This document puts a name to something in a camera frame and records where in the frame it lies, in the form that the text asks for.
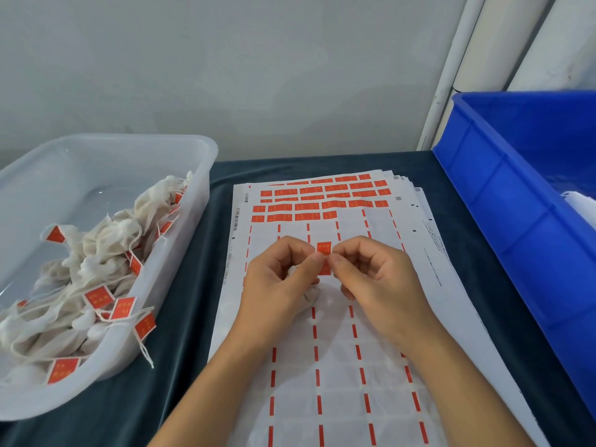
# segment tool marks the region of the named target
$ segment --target plastic bin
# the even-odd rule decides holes
[[[596,92],[453,99],[435,155],[596,418]]]
[[[161,303],[209,201],[209,170],[218,154],[204,136],[77,134],[47,142],[0,171],[2,231],[0,305],[26,299],[48,260],[66,257],[61,245],[42,242],[51,223],[86,231],[106,216],[131,208],[139,194],[169,174],[191,180],[179,218],[156,243],[130,294],[134,312]],[[0,420],[45,413],[67,402],[97,379],[127,366],[139,353],[132,323],[111,328],[98,349],[62,381],[48,386],[0,387]],[[0,353],[0,376],[12,367]]]

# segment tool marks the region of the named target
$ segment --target dark green tablecloth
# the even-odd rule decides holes
[[[30,420],[0,425],[3,446],[142,446],[205,366],[228,244],[233,185],[391,169],[423,187],[470,299],[553,446],[596,445],[596,422],[431,152],[216,163],[211,199],[139,355],[119,375]]]

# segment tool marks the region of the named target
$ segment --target stack of paper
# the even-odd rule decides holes
[[[366,235],[407,252],[431,307],[534,442],[548,445],[451,266],[421,188],[391,171],[234,187],[209,357],[229,332],[251,259],[284,235],[315,248]],[[257,371],[230,446],[446,445],[416,370],[322,275],[321,295]]]

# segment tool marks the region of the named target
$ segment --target forearm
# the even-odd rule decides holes
[[[229,335],[175,407],[150,447],[224,446],[263,349]]]
[[[452,447],[533,446],[466,353],[438,323],[410,358],[432,394]]]

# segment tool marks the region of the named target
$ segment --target barcode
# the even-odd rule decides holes
[[[238,218],[240,218],[240,207],[236,209],[236,214],[234,215],[234,230],[238,230]]]

